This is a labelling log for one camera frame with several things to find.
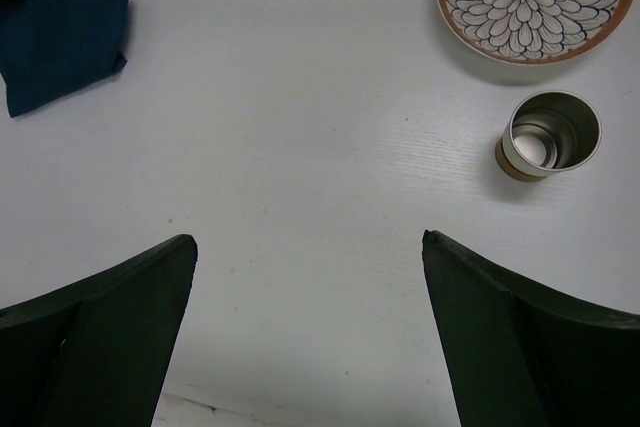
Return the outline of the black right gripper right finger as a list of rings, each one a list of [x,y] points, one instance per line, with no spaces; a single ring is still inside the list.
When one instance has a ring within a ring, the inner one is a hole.
[[[438,231],[422,259],[463,426],[636,426],[639,317],[564,294]]]

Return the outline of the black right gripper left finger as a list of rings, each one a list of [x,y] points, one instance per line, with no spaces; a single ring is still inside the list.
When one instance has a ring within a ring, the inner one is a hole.
[[[2,309],[2,425],[151,425],[196,263],[181,234]]]

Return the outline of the dark blue cloth placemat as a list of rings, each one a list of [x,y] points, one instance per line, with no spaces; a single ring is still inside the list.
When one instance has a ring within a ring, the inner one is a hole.
[[[129,0],[1,0],[1,76],[12,118],[119,74]]]

